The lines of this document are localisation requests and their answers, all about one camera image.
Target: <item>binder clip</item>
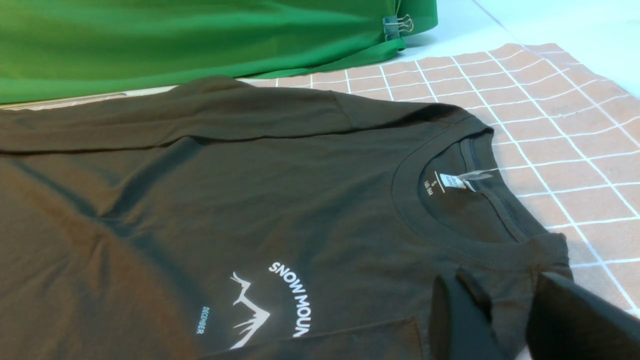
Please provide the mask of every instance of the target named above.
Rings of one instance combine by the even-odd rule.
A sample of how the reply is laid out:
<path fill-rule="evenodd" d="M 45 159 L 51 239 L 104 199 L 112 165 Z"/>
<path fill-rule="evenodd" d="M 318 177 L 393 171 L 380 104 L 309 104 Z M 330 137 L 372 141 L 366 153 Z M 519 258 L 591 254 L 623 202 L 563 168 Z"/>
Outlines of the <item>binder clip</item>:
<path fill-rule="evenodd" d="M 382 18 L 382 25 L 385 29 L 385 41 L 400 38 L 400 33 L 410 33 L 413 31 L 413 20 L 409 14 L 403 17 L 397 15 Z"/>

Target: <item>white grid line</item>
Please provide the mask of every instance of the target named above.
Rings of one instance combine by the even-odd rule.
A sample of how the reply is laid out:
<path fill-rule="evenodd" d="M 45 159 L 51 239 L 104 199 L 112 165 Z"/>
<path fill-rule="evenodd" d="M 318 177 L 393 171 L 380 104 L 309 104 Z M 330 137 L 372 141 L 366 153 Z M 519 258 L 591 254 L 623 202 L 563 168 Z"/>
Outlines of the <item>white grid line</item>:
<path fill-rule="evenodd" d="M 347 92 L 351 94 L 351 84 L 349 84 L 349 74 L 347 73 L 347 70 L 344 71 L 344 79 L 347 82 Z"/>
<path fill-rule="evenodd" d="M 546 54 L 568 54 L 566 51 L 547 51 L 547 52 L 545 52 L 545 53 L 539 53 L 539 52 L 534 52 L 534 53 L 539 54 L 539 55 L 546 55 Z"/>
<path fill-rule="evenodd" d="M 424 72 L 422 71 L 422 68 L 420 67 L 420 65 L 418 65 L 418 61 L 414 61 L 415 66 L 418 67 L 418 69 L 420 69 L 420 75 L 422 75 L 422 79 L 424 80 L 424 83 L 427 84 L 427 87 L 429 88 L 429 91 L 431 92 L 431 95 L 433 96 L 433 100 L 434 101 L 438 101 L 438 97 L 436 96 L 436 93 L 433 92 L 433 89 L 431 88 L 431 84 L 429 84 L 429 80 L 427 80 L 427 77 L 424 75 Z"/>
<path fill-rule="evenodd" d="M 419 71 L 417 71 L 417 72 L 420 72 L 420 74 L 421 74 L 421 76 L 422 76 L 422 78 L 423 78 L 423 80 L 424 80 L 424 81 L 419 81 L 419 82 L 417 82 L 417 83 L 409 83 L 409 84 L 402 84 L 402 85 L 387 86 L 387 87 L 385 87 L 385 88 L 371 88 L 371 89 L 367 89 L 367 90 L 359 90 L 359 91 L 355 91 L 355 92 L 353 92 L 352 94 L 357 94 L 357 93 L 359 93 L 359 92 L 374 91 L 374 90 L 386 90 L 386 89 L 388 89 L 388 88 L 391 88 L 391 89 L 393 89 L 393 88 L 402 88 L 402 87 L 405 87 L 405 86 L 413 86 L 413 85 L 427 85 L 427 86 L 429 87 L 429 89 L 431 89 L 431 85 L 429 84 L 429 81 L 427 80 L 427 78 L 426 78 L 426 76 L 424 75 L 423 71 L 419 70 Z M 556 75 L 560 75 L 560 73 L 556 72 L 555 74 L 551 74 L 551 75 L 549 75 L 549 76 L 545 76 L 544 78 L 542 78 L 542 79 L 540 79 L 540 80 L 533 81 L 532 83 L 528 83 L 528 84 L 521 84 L 521 85 L 524 85 L 524 86 L 534 85 L 534 84 L 540 83 L 540 82 L 542 82 L 542 81 L 544 81 L 544 80 L 546 80 L 546 79 L 548 79 L 548 78 L 551 78 L 551 77 L 553 77 L 553 76 L 556 76 Z M 596 80 L 592 80 L 592 81 L 590 81 L 589 83 L 583 84 L 583 85 L 581 85 L 581 86 L 585 86 L 585 85 L 588 85 L 588 84 L 593 83 L 593 82 L 596 82 L 596 81 L 605 81 L 605 80 L 596 79 Z M 308 85 L 298 85 L 298 86 L 292 86 L 292 87 L 294 87 L 294 88 L 301 88 L 301 87 L 306 87 L 306 86 L 308 86 Z M 483 92 L 483 91 L 491 91 L 491 90 L 504 90 L 504 89 L 510 89 L 510 88 L 516 88 L 516 87 L 518 87 L 518 85 L 514 84 L 514 85 L 509 85 L 509 86 L 500 86 L 500 87 L 497 87 L 497 88 L 486 88 L 486 89 L 480 89 L 480 90 L 477 90 L 477 91 Z M 574 91 L 574 90 L 575 90 L 575 89 L 571 89 L 571 90 L 566 91 L 566 92 L 564 92 L 564 93 L 562 93 L 562 94 L 558 94 L 558 95 L 555 95 L 555 96 L 552 96 L 552 97 L 549 97 L 549 98 L 543 98 L 543 99 L 538 99 L 538 100 L 549 100 L 549 99 L 553 99 L 554 97 L 562 96 L 562 95 L 567 94 L 567 93 L 569 93 L 569 92 L 572 92 L 572 91 Z M 461 91 L 461 92 L 451 92 L 451 93 L 448 93 L 448 94 L 440 94 L 440 95 L 438 95 L 438 96 L 462 95 L 462 94 L 475 93 L 475 92 L 477 92 L 477 91 L 476 91 L 476 90 L 467 90 L 467 91 Z"/>
<path fill-rule="evenodd" d="M 608 219 L 608 220 L 592 220 L 592 221 L 583 221 L 583 222 L 573 222 L 573 223 L 563 224 L 563 225 L 547 226 L 547 230 L 563 229 L 565 227 L 578 227 L 578 226 L 593 225 L 593 224 L 612 224 L 612 223 L 615 223 L 615 222 L 625 222 L 625 221 L 634 221 L 634 220 L 640 220 L 640 218 L 627 217 L 627 218 L 612 218 L 612 219 Z"/>
<path fill-rule="evenodd" d="M 637 119 L 640 119 L 640 116 L 637 116 L 637 117 L 634 117 L 634 118 L 632 118 L 630 120 L 627 120 L 627 121 L 619 124 L 618 126 L 610 126 L 610 127 L 607 127 L 606 129 L 593 131 L 592 133 L 577 133 L 577 134 L 570 134 L 570 135 L 566 135 L 566 136 L 569 136 L 570 138 L 575 138 L 575 137 L 580 137 L 580 136 L 599 135 L 599 134 L 602 134 L 602 133 L 606 133 L 607 131 L 619 129 L 620 126 L 625 126 L 625 125 L 627 125 L 627 124 L 629 124 L 629 123 L 631 123 L 631 122 L 633 122 L 633 121 L 635 121 Z M 494 126 L 494 125 L 497 125 L 497 123 L 495 122 L 493 124 L 488 124 L 488 125 L 489 126 Z M 562 136 L 562 135 L 560 135 L 560 136 L 548 136 L 548 137 L 545 137 L 545 138 L 518 140 L 518 142 L 538 142 L 538 141 L 544 141 L 544 140 L 562 139 L 564 137 L 565 136 Z M 504 145 L 504 144 L 507 144 L 507 143 L 511 143 L 511 142 L 498 142 L 498 143 L 495 143 L 494 145 Z"/>
<path fill-rule="evenodd" d="M 553 193 L 581 192 L 581 191 L 584 191 L 584 190 L 610 188 L 611 186 L 629 186 L 629 185 L 640 185 L 640 182 L 616 183 L 616 184 L 612 184 L 612 185 L 602 184 L 602 185 L 585 186 L 585 187 L 582 187 L 582 188 L 572 188 L 572 189 L 565 189 L 565 190 L 554 190 Z M 528 194 L 524 194 L 524 195 L 517 195 L 516 197 L 524 198 L 524 197 L 534 197 L 534 196 L 542 196 L 542 195 L 548 195 L 548 193 L 546 193 L 546 192 L 543 192 L 543 193 L 528 193 Z"/>
<path fill-rule="evenodd" d="M 599 155 L 599 156 L 592 156 L 589 159 L 590 160 L 598 160 L 598 159 L 604 159 L 604 158 L 616 158 L 618 156 L 627 156 L 627 155 L 635 155 L 640 153 L 640 150 L 636 150 L 636 151 L 629 151 L 629 152 L 617 152 L 616 154 L 607 154 L 607 155 Z M 570 160 L 557 160 L 557 161 L 549 161 L 546 163 L 535 163 L 533 164 L 534 167 L 544 167 L 547 165 L 556 165 L 556 164 L 568 164 L 568 163 L 581 163 L 583 162 L 584 159 L 570 159 Z M 515 166 L 515 167 L 501 167 L 500 170 L 516 170 L 516 169 L 521 169 L 521 168 L 529 168 L 529 165 L 519 165 L 519 166 Z"/>
<path fill-rule="evenodd" d="M 387 86 L 387 90 L 389 91 L 389 97 L 391 98 L 391 101 L 394 100 L 394 94 L 391 93 L 391 88 L 389 87 L 389 82 L 387 81 L 387 77 L 385 76 L 385 69 L 382 68 L 382 65 L 380 65 L 380 72 L 382 73 L 382 79 L 385 81 L 385 85 Z"/>
<path fill-rule="evenodd" d="M 617 260 L 605 260 L 603 263 L 605 264 L 625 264 L 625 263 L 637 263 L 640 261 L 640 258 L 633 259 L 617 259 Z M 599 263 L 582 263 L 582 264 L 573 264 L 571 268 L 587 268 L 591 266 L 598 266 Z"/>
<path fill-rule="evenodd" d="M 516 79 L 511 75 L 510 72 L 508 72 L 503 66 L 502 64 L 500 64 L 499 61 L 496 61 L 496 63 L 507 73 L 507 75 L 515 82 L 518 83 L 516 81 Z M 539 104 L 533 100 L 533 98 L 531 98 L 531 96 L 529 95 L 529 93 L 527 93 L 522 87 L 520 87 L 520 89 L 525 92 L 525 94 L 527 94 L 527 96 L 530 98 L 530 100 L 534 103 L 534 105 L 538 108 L 538 110 L 540 110 L 540 112 L 544 115 L 547 116 L 549 121 L 551 121 L 551 123 L 556 127 L 556 129 L 562 134 L 565 135 L 566 134 L 562 131 L 562 129 L 560 129 L 560 127 L 556 124 L 556 122 L 548 116 L 548 114 L 539 106 Z M 506 128 L 504 127 L 504 125 L 502 126 L 503 130 L 506 132 L 506 134 L 510 137 L 511 141 L 515 141 L 513 139 L 513 137 L 511 136 L 510 133 L 507 132 Z M 611 185 L 611 182 L 609 181 L 609 179 L 600 171 L 599 168 L 596 168 L 595 165 L 590 161 L 587 160 L 585 155 L 575 146 L 575 144 L 571 141 L 571 139 L 569 137 L 566 137 L 566 139 L 569 141 L 569 143 L 572 145 L 572 147 L 578 152 L 578 154 L 580 154 L 602 177 L 603 179 L 609 184 Z M 522 149 L 520 148 L 520 144 L 515 143 L 515 145 L 518 147 L 518 150 L 522 153 L 522 156 L 524 156 L 524 153 L 522 152 Z M 525 158 L 525 160 L 531 165 L 531 162 L 529 161 L 529 159 Z M 573 218 L 571 217 L 571 215 L 569 215 L 569 213 L 567 212 L 567 210 L 564 208 L 564 206 L 560 203 L 560 201 L 558 200 L 558 198 L 556 197 L 556 195 L 554 193 L 551 192 L 551 189 L 549 188 L 549 185 L 542 179 L 542 177 L 540 176 L 540 173 L 538 173 L 538 171 L 536 170 L 535 167 L 532 167 L 533 171 L 536 173 L 536 175 L 538 176 L 539 180 L 543 183 L 543 186 L 545 187 L 546 191 L 548 191 L 548 193 L 551 195 L 551 197 L 555 200 L 555 202 L 557 203 L 557 205 L 561 208 L 562 212 L 564 213 L 564 215 L 567 217 L 567 219 L 569 220 L 569 222 L 571 224 L 574 223 Z M 617 189 L 615 189 L 615 187 L 611 187 L 612 189 L 614 189 L 614 191 L 621 197 L 620 193 L 617 191 Z M 626 200 L 623 199 L 623 202 L 625 203 L 625 205 L 627 205 L 633 212 L 633 214 L 635 215 L 635 217 L 638 217 L 638 213 L 635 211 L 635 209 L 633 207 L 631 207 L 628 202 Z M 591 243 L 589 242 L 589 240 L 586 238 L 586 236 L 584 235 L 584 233 L 582 233 L 582 231 L 580 230 L 580 228 L 578 226 L 574 226 L 574 229 L 577 231 L 578 235 L 583 239 L 584 243 L 587 245 L 587 248 L 589 248 L 589 250 L 593 253 L 594 257 L 596 258 L 596 260 L 602 264 L 603 269 L 605 270 L 605 272 L 607 273 L 607 275 L 611 278 L 611 281 L 613 281 L 613 283 L 616 285 L 616 287 L 618 288 L 618 291 L 620 291 L 620 293 L 623 295 L 623 297 L 625 298 L 625 300 L 627 300 L 627 302 L 629 303 L 629 305 L 631 305 L 632 309 L 637 309 L 636 304 L 634 303 L 634 301 L 631 299 L 631 297 L 629 296 L 629 294 L 627 293 L 627 291 L 622 287 L 622 285 L 620 284 L 620 282 L 615 278 L 615 276 L 613 276 L 613 273 L 611 272 L 611 270 L 609 270 L 609 268 L 607 267 L 606 264 L 602 263 L 602 258 L 600 257 L 600 255 L 598 254 L 598 252 L 595 250 L 595 248 L 591 245 Z"/>

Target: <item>neckline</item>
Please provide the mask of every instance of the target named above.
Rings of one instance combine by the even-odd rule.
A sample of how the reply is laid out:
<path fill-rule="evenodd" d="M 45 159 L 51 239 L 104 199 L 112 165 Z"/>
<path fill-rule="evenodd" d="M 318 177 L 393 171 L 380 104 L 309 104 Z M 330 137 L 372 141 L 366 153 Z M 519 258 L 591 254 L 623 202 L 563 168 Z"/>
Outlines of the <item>neckline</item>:
<path fill-rule="evenodd" d="M 529 228 L 536 228 L 537 235 L 525 241 L 513 243 L 485 243 L 467 238 L 449 229 L 433 218 L 418 196 L 420 174 L 424 167 L 441 152 L 456 142 L 474 135 L 492 136 L 493 129 L 484 125 L 467 111 L 447 119 L 451 125 L 422 144 L 407 156 L 396 169 L 392 182 L 392 198 L 406 226 L 421 240 L 435 244 L 450 256 L 463 262 L 497 270 L 524 270 L 532 266 L 568 263 L 568 250 L 562 234 L 548 232 L 502 183 L 502 190 L 491 193 L 505 198 L 519 214 L 525 214 Z M 482 161 L 488 168 L 497 168 L 493 149 L 483 149 Z"/>

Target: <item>dark brown t-shirt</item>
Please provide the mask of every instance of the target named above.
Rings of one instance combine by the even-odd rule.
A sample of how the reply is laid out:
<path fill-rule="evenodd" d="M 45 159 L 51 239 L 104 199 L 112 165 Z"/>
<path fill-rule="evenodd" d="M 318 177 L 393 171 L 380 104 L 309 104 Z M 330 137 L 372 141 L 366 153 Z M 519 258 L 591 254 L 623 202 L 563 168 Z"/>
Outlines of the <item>dark brown t-shirt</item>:
<path fill-rule="evenodd" d="M 227 78 L 2 111 L 1 356 L 423 359 L 463 266 L 513 357 L 536 274 L 571 274 L 498 172 L 445 182 L 496 168 L 491 137 L 455 106 Z"/>

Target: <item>green backdrop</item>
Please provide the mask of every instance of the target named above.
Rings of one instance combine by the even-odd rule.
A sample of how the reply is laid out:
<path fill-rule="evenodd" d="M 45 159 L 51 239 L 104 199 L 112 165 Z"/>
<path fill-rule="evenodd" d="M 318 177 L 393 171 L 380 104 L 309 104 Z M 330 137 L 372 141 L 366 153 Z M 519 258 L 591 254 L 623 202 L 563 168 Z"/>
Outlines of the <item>green backdrop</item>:
<path fill-rule="evenodd" d="M 387 60 L 383 17 L 437 24 L 435 0 L 401 1 L 0 0 L 0 103 Z"/>

